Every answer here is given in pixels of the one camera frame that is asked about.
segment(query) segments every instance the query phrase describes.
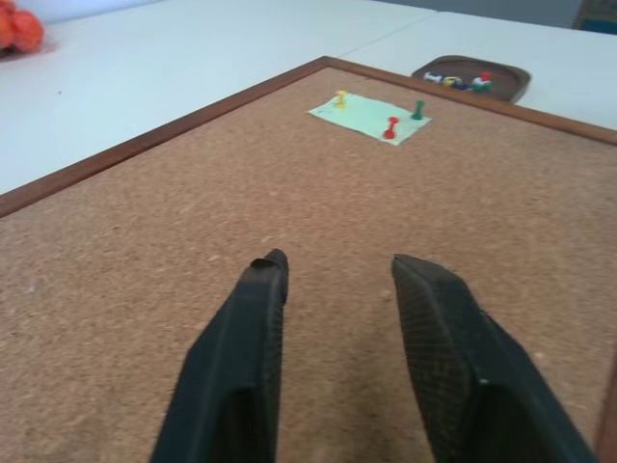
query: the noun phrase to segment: sticky note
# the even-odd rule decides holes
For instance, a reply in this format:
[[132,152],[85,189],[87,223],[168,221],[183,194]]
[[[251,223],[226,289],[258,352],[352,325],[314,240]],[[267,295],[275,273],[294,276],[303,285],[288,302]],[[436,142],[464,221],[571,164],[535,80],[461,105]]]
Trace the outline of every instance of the sticky note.
[[[338,96],[335,96],[327,103],[311,109],[309,112],[324,121],[356,130],[391,145],[400,145],[431,122],[431,118],[415,121],[412,119],[413,113],[406,109],[361,95],[345,95],[344,108],[338,108],[336,106],[337,102]],[[387,140],[383,134],[388,129],[388,119],[392,116],[398,118],[400,122],[394,129],[395,137]]]

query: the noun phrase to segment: brown tray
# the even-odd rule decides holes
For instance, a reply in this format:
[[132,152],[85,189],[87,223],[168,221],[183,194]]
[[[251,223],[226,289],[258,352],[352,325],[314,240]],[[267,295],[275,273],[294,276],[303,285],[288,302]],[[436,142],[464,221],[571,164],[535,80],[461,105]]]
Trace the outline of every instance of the brown tray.
[[478,77],[481,72],[490,72],[493,83],[491,89],[477,95],[511,103],[517,102],[523,96],[531,80],[531,75],[521,68],[456,55],[441,56],[416,70],[412,77],[423,79],[426,72],[460,77],[466,84],[471,84],[473,78]]

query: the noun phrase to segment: orange fruit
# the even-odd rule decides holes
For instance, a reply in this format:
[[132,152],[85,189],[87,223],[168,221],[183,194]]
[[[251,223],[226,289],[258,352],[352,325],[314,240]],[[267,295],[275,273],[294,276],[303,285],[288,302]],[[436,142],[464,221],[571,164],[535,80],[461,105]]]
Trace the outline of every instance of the orange fruit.
[[0,50],[13,44],[13,27],[9,14],[0,9]]
[[0,0],[0,10],[4,10],[7,13],[15,11],[15,3],[13,0]]
[[13,24],[13,45],[19,51],[36,51],[42,43],[42,24],[30,12],[18,11],[10,15]]

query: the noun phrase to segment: white table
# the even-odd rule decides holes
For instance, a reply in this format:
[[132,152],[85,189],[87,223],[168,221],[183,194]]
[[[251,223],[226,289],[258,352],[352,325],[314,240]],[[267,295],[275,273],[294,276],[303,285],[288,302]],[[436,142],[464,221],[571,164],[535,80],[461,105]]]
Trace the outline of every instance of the white table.
[[361,0],[168,0],[55,24],[0,62],[0,194],[436,14]]
[[173,0],[19,0],[18,5],[34,13],[45,24],[53,24],[161,1]]
[[615,53],[617,36],[439,13],[342,58],[407,75],[442,55],[518,66],[532,75],[521,106],[617,129]]

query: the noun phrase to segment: wooden frame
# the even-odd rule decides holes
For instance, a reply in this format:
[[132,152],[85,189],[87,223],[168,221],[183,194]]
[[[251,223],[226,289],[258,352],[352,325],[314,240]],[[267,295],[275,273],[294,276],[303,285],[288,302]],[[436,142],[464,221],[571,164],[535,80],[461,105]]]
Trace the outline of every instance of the wooden frame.
[[[166,123],[132,140],[109,148],[99,154],[79,161],[58,172],[20,186],[0,196],[0,218],[33,204],[58,191],[102,172],[122,161],[167,142],[193,128],[208,123],[245,104],[269,95],[287,85],[310,76],[324,68],[335,68],[388,82],[411,90],[439,96],[497,114],[537,123],[555,130],[561,130],[581,137],[617,146],[617,132],[588,123],[580,123],[559,116],[494,101],[478,95],[460,92],[394,74],[385,70],[370,68],[331,57],[321,57],[281,75],[266,80],[238,94],[206,106],[180,119]],[[605,407],[598,426],[596,452],[603,463],[617,463],[617,357],[606,392]]]

